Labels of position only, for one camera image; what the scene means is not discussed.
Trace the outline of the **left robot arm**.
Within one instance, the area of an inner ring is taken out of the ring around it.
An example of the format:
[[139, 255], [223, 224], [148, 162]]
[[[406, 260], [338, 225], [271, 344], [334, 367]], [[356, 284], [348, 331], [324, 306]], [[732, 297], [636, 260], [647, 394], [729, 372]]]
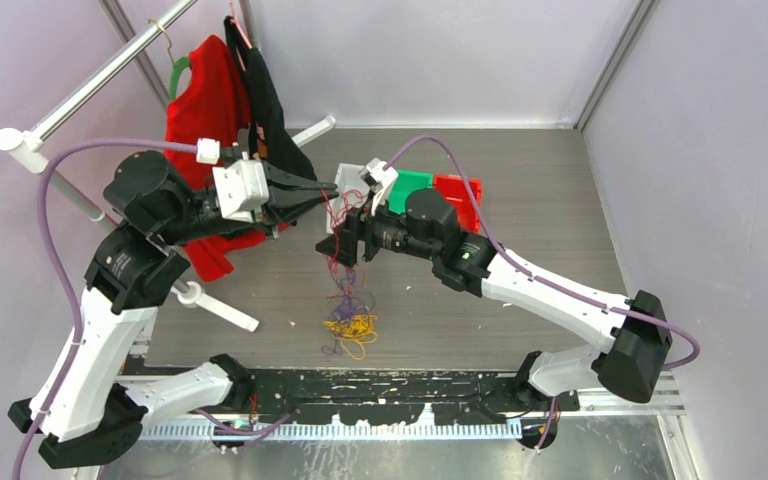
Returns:
[[142, 388], [117, 381], [132, 343], [190, 266], [181, 246], [268, 233], [338, 194], [333, 183], [245, 158], [225, 159], [215, 176], [196, 191], [163, 153], [146, 150], [123, 160], [105, 188], [122, 221], [96, 249], [83, 292], [70, 298], [72, 334], [55, 370], [8, 411], [21, 432], [42, 435], [39, 454], [50, 468], [106, 465], [157, 424], [204, 407], [237, 413], [250, 406], [253, 380], [226, 354]]

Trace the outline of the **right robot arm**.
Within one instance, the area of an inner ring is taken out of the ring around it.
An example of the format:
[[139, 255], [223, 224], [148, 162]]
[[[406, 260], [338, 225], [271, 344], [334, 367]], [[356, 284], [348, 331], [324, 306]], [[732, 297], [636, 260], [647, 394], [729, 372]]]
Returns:
[[428, 260], [444, 286], [509, 303], [583, 339], [583, 347], [526, 356], [511, 394], [527, 410], [540, 410], [564, 392], [597, 387], [647, 403], [672, 345], [656, 296], [640, 291], [627, 299], [529, 266], [489, 237], [462, 228], [455, 207], [433, 188], [411, 193], [402, 214], [369, 202], [350, 209], [315, 249], [347, 268], [381, 250]]

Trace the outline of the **white plastic bin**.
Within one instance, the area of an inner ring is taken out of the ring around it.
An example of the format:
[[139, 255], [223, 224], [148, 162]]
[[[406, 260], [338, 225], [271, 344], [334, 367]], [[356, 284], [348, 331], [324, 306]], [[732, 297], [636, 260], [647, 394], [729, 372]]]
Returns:
[[335, 176], [338, 196], [329, 201], [326, 208], [326, 232], [342, 223], [352, 208], [367, 204], [369, 188], [359, 178], [364, 166], [340, 163]]

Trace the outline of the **green plastic bin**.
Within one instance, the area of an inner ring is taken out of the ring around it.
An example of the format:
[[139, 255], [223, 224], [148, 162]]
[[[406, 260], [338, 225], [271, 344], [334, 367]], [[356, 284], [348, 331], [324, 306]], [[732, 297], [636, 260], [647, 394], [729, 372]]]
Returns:
[[411, 193], [432, 187], [433, 174], [397, 169], [397, 175], [397, 181], [389, 194], [387, 202], [391, 212], [402, 214], [406, 211], [406, 200]]

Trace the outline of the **black shirt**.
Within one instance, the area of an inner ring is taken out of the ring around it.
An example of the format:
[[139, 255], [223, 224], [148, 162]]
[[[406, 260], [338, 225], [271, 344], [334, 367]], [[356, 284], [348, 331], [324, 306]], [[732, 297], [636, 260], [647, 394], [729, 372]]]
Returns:
[[260, 51], [248, 45], [231, 16], [225, 17], [223, 26], [249, 102], [250, 154], [285, 172], [317, 181], [310, 159], [285, 129], [283, 107]]

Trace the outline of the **red plastic bin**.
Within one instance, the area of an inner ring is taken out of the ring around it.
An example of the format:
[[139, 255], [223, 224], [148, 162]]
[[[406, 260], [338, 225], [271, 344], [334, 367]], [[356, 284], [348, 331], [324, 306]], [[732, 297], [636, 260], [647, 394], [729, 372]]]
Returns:
[[474, 233], [478, 233], [481, 230], [480, 220], [469, 198], [462, 177], [434, 174], [432, 186], [455, 208], [458, 221], [464, 229]]

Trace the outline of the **red shirt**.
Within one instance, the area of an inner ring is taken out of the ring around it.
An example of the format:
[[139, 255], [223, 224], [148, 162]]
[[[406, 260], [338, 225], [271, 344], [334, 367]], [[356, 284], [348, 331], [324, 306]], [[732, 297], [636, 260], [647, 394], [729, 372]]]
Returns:
[[[201, 138], [217, 140], [230, 146], [243, 129], [255, 129], [256, 152], [263, 160], [278, 165], [282, 160], [266, 144], [266, 128], [258, 124], [263, 113], [252, 112], [254, 100], [264, 100], [264, 93], [251, 93], [244, 83], [248, 72], [251, 46], [231, 35], [227, 45], [215, 35], [209, 36], [187, 59], [190, 82], [167, 107], [166, 140], [194, 144]], [[258, 231], [245, 232], [233, 238], [214, 235], [194, 240], [183, 246], [198, 277], [211, 282], [233, 272], [226, 255], [234, 250], [251, 248], [265, 240]]]

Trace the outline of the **green hanger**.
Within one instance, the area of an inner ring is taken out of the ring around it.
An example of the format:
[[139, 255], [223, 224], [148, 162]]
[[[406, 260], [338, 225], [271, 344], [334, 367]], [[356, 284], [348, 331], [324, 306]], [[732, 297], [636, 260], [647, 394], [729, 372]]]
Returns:
[[173, 102], [178, 96], [179, 83], [183, 73], [191, 68], [190, 58], [182, 56], [172, 63], [168, 85], [168, 101]]

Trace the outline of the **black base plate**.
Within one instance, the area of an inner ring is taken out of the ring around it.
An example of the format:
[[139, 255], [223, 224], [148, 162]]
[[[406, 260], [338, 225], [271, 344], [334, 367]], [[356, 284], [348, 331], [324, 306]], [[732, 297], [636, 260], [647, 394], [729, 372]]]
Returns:
[[549, 403], [527, 400], [512, 373], [469, 370], [253, 369], [246, 400], [208, 406], [214, 416], [261, 422], [287, 415], [301, 425], [411, 425], [425, 408], [434, 426], [492, 425], [522, 414], [543, 417]]

